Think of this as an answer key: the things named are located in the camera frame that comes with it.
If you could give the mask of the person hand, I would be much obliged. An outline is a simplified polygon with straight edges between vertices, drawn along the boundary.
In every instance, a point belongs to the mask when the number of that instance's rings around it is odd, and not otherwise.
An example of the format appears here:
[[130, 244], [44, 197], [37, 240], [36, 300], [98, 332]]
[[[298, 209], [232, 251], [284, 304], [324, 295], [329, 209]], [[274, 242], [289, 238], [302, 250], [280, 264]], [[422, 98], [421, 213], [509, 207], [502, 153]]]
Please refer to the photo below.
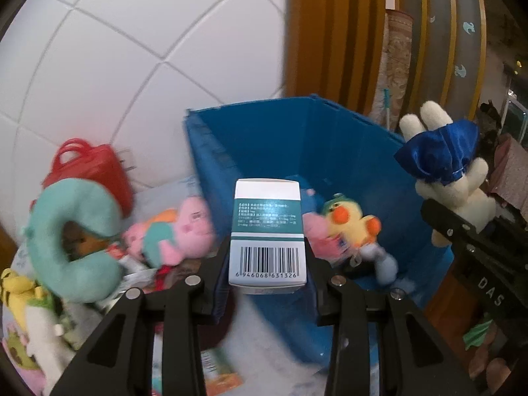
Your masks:
[[492, 358], [492, 347], [498, 339], [498, 331], [489, 330], [482, 345], [477, 348], [469, 363], [469, 376], [474, 382], [480, 377], [485, 378], [487, 390], [495, 395], [511, 374], [504, 358]]

